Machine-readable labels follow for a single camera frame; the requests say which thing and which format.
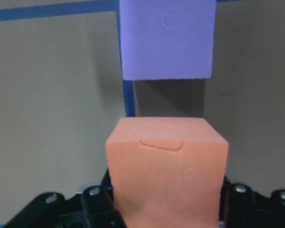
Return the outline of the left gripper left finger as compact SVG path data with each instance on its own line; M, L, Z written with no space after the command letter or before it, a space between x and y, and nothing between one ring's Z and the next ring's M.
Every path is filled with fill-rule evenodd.
M81 204L89 228L125 228L120 212L114 208L113 187L109 171L99 185L86 188L81 194Z

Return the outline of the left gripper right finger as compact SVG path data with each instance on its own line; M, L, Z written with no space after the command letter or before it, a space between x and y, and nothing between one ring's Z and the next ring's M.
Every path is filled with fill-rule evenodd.
M252 189L224 177L219 206L220 228L251 228L255 209Z

